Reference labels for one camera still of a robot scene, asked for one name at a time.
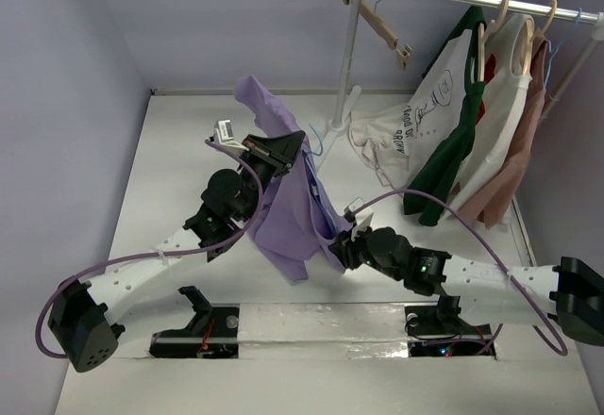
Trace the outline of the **white tank top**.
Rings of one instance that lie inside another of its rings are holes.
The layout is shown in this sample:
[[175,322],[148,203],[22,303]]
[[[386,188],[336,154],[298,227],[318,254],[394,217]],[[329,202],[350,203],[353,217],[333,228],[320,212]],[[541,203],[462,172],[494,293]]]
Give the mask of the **white tank top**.
[[509,15],[485,44],[496,57],[495,77],[482,94],[486,112],[476,125],[471,154],[456,179],[449,205],[467,221],[498,224],[517,188],[527,158],[514,134],[525,109],[531,75],[522,75],[521,47],[527,14]]

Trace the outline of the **purple t shirt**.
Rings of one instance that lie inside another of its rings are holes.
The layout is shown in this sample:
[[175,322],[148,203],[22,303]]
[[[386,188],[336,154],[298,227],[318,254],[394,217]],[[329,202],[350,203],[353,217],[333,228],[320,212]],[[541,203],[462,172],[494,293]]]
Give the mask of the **purple t shirt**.
[[[300,130],[281,100],[253,75],[236,82],[234,97],[254,113],[256,127],[267,137]],[[344,272],[329,246],[349,228],[349,222],[331,204],[317,175],[310,142],[304,139],[292,169],[273,179],[264,192],[262,209],[248,235],[288,280],[297,282],[308,278],[306,262],[319,252],[325,254],[335,272]]]

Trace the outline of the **red garment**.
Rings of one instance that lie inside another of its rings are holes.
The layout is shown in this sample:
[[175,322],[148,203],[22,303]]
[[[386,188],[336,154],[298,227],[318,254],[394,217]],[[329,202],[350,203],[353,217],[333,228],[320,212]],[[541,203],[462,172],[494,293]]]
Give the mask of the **red garment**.
[[[494,54],[491,54],[488,57],[488,59],[486,60],[486,63],[484,66],[485,86],[488,86],[488,84],[491,82],[491,80],[495,77],[495,71],[496,71],[496,57]],[[479,111],[478,111],[477,124],[483,118],[485,112],[486,112],[485,103],[484,103],[484,100],[481,100]]]

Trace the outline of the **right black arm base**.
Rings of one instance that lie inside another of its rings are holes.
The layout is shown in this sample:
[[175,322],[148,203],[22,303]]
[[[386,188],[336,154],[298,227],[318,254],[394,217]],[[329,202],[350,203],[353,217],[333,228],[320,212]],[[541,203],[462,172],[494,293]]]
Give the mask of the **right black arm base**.
[[496,357],[493,344],[486,349],[491,327],[462,320],[458,304],[458,297],[440,296],[435,303],[405,306],[410,357]]

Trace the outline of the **pink shirt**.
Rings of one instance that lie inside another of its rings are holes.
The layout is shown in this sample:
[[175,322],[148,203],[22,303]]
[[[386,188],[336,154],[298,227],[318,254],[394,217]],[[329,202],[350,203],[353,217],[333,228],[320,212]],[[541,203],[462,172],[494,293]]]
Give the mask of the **pink shirt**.
[[[526,166],[521,170],[521,178],[517,188],[513,192],[512,198],[520,186],[522,178],[529,166],[532,142],[545,104],[546,89],[544,88],[544,78],[545,60],[548,54],[548,48],[549,43],[546,38],[539,37],[534,41],[530,67],[531,81],[528,88],[527,101],[521,122],[516,129],[514,140],[512,142],[513,144],[517,144],[521,147],[521,150],[524,152],[524,156],[527,158],[527,163]],[[451,194],[456,190],[456,186],[457,183],[455,183],[454,188],[449,194],[449,201]]]

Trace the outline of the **wooden hanger right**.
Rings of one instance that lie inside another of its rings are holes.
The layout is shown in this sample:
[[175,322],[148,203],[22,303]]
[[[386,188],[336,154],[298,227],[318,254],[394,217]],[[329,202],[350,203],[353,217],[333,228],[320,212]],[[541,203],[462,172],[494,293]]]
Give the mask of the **wooden hanger right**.
[[534,41],[539,37],[542,38],[545,35],[545,32],[551,26],[558,9],[558,0],[551,0],[549,5],[550,9],[548,14],[546,15],[546,21],[542,27],[536,28],[533,19],[527,20],[525,22],[526,37],[522,41],[522,47],[520,52],[520,56],[522,58],[522,75],[529,75],[530,73]]

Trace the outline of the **dark green t shirt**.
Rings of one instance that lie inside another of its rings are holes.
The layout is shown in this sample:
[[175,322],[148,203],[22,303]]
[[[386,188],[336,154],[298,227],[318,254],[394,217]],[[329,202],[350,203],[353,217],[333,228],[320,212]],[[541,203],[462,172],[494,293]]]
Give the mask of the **dark green t shirt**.
[[428,162],[413,180],[407,184],[409,190],[430,194],[443,202],[447,200],[451,193],[458,173],[463,163],[469,158],[474,145],[478,111],[485,88],[484,80],[482,82],[478,81],[477,69],[478,27],[480,23],[486,24],[482,8],[476,6],[468,8],[450,31],[441,45],[438,54],[433,58],[423,74],[424,79],[447,41],[460,36],[465,29],[473,31],[473,69],[466,73],[467,75],[471,75],[473,80],[465,82],[466,95],[462,101],[459,124],[446,139],[440,142],[428,159]]

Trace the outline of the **cream printed t shirt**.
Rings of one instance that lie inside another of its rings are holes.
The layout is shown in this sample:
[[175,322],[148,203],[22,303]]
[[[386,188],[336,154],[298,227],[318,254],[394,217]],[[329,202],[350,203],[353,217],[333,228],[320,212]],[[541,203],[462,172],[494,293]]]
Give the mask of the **cream printed t shirt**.
[[473,80],[466,74],[473,69],[472,44],[470,29],[447,41],[407,104],[350,113],[350,144],[382,186],[410,183],[459,124],[465,82]]

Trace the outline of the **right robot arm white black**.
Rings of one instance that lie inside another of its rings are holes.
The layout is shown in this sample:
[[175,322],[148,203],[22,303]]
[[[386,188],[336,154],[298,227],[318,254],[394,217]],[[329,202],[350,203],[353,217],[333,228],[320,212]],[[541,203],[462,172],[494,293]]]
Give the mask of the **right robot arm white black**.
[[447,299],[434,309],[443,331],[465,324],[552,321],[572,340],[603,343],[603,278],[578,258],[503,271],[492,263],[413,247],[390,227],[345,231],[329,249],[346,269],[367,265],[416,294]]

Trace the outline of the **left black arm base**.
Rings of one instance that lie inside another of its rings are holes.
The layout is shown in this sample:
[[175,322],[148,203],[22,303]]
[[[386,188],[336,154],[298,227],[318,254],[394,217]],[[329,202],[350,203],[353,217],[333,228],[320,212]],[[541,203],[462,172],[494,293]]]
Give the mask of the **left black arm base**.
[[183,328],[155,333],[149,355],[154,358],[237,358],[240,306],[213,306],[195,286],[178,291],[191,303],[193,317]]

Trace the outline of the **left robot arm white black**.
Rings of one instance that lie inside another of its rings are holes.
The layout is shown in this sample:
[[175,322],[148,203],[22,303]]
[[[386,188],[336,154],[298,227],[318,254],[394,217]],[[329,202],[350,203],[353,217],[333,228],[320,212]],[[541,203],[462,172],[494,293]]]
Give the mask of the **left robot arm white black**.
[[126,331],[122,318],[180,271],[186,256],[211,262],[245,234],[260,215],[267,187],[293,168],[305,139],[302,131],[242,141],[209,137],[206,144],[238,167],[211,176],[199,210],[173,236],[150,252],[98,263],[58,286],[37,324],[48,326],[76,372],[89,372],[116,352]]

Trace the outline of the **wooden hanger left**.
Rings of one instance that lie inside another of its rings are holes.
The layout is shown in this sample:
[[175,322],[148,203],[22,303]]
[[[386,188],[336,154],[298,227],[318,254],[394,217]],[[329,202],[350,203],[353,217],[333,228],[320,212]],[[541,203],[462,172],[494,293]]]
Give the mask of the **wooden hanger left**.
[[482,82],[484,80],[484,71],[485,71],[485,44],[489,37],[495,34],[498,29],[503,25],[504,20],[506,18],[508,8],[509,8],[510,0],[501,0],[499,4],[499,13],[498,16],[491,20],[487,25],[484,23],[480,23],[478,27],[478,60],[477,60],[477,69],[478,69],[478,81]]

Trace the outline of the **white clothes rack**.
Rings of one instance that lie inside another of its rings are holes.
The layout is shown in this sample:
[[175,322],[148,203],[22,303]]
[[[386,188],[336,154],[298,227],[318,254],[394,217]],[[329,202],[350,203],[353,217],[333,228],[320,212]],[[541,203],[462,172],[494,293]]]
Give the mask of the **white clothes rack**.
[[[344,56],[342,67],[339,76],[339,84],[337,89],[336,107],[332,119],[327,123],[326,134],[319,139],[320,150],[318,155],[315,157],[315,165],[320,168],[327,160],[328,154],[331,151],[336,140],[341,137],[346,131],[346,122],[344,116],[350,112],[355,106],[359,96],[361,95],[361,87],[355,86],[351,88],[349,86],[349,78],[351,73],[352,61],[355,40],[357,37],[358,23],[359,23],[359,5],[361,0],[344,0],[344,3],[350,6],[345,42],[344,42]],[[498,8],[501,0],[446,0],[457,3],[464,3],[468,5],[481,6],[486,8]],[[508,12],[521,12],[530,14],[533,16],[546,17],[550,9],[550,6],[532,4],[528,2],[510,0]],[[555,14],[555,20],[574,22],[578,14],[577,10],[560,8],[558,6]],[[577,59],[569,67],[559,85],[550,94],[549,99],[545,101],[545,107],[543,110],[543,116],[546,117],[550,111],[560,102],[563,93],[569,87],[571,82],[575,79],[582,66],[594,53],[597,47],[603,43],[603,14],[582,12],[580,24],[589,25],[592,30],[590,39],[580,51]]]

